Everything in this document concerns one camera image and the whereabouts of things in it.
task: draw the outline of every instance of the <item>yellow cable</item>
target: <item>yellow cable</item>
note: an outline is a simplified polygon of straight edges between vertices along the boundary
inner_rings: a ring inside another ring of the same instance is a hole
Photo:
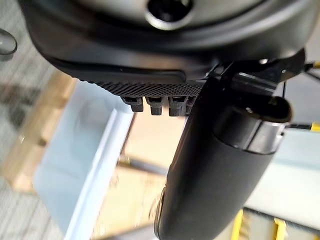
[[[320,61],[315,61],[313,64],[313,68],[320,69]]]
[[[231,240],[239,240],[243,215],[244,215],[244,211],[241,209],[237,213],[237,215],[236,215],[236,217],[234,219],[233,229],[232,229],[232,234],[231,234]]]
[[[320,122],[313,122],[311,126],[311,131],[320,132]]]
[[[287,229],[286,222],[281,219],[275,218],[273,240],[285,240],[286,229]]]

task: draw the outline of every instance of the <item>white plastic container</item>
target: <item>white plastic container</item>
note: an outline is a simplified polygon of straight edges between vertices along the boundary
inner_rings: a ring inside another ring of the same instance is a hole
[[[89,240],[133,113],[120,97],[78,82],[33,186],[65,240]]]

